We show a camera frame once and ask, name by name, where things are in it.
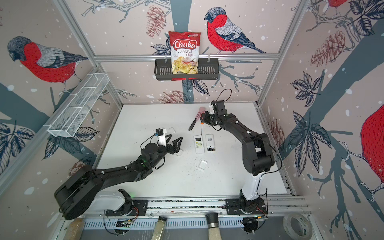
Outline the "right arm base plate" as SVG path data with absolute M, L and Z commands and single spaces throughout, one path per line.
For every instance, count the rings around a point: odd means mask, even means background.
M 226 199 L 224 209 L 228 215 L 266 215 L 265 201 L 258 197 L 248 201 L 244 198 Z

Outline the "white remote control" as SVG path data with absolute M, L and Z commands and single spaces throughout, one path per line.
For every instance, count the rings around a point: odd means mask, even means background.
M 208 152 L 214 152 L 216 150 L 215 140 L 213 134 L 206 135 L 206 147 Z
M 197 154 L 203 154 L 205 152 L 202 136 L 194 136 L 195 151 Z

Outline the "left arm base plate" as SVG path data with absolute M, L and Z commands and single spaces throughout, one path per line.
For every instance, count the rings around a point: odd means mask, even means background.
M 106 210 L 106 217 L 141 217 L 148 209 L 148 200 L 126 201 L 118 210 Z

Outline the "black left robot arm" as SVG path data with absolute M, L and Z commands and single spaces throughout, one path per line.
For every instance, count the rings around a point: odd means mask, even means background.
M 153 169 L 159 169 L 156 165 L 165 160 L 167 154 L 173 155 L 181 150 L 183 137 L 169 144 L 171 138 L 172 135 L 166 136 L 165 146 L 156 143 L 147 144 L 136 161 L 122 167 L 109 169 L 93 169 L 89 165 L 81 167 L 54 193 L 59 212 L 66 220 L 73 220 L 86 212 L 99 191 L 126 182 L 144 180 Z

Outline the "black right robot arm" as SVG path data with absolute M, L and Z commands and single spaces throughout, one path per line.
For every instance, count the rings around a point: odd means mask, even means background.
M 219 126 L 222 130 L 231 133 L 242 144 L 242 161 L 246 171 L 251 174 L 240 190 L 240 208 L 245 213 L 250 213 L 259 204 L 259 198 L 263 196 L 262 187 L 265 176 L 275 165 L 275 157 L 272 153 L 269 137 L 259 134 L 242 124 L 234 114 L 229 114 L 225 107 L 225 101 L 212 101 L 210 110 L 202 114 L 203 123 L 210 126 Z

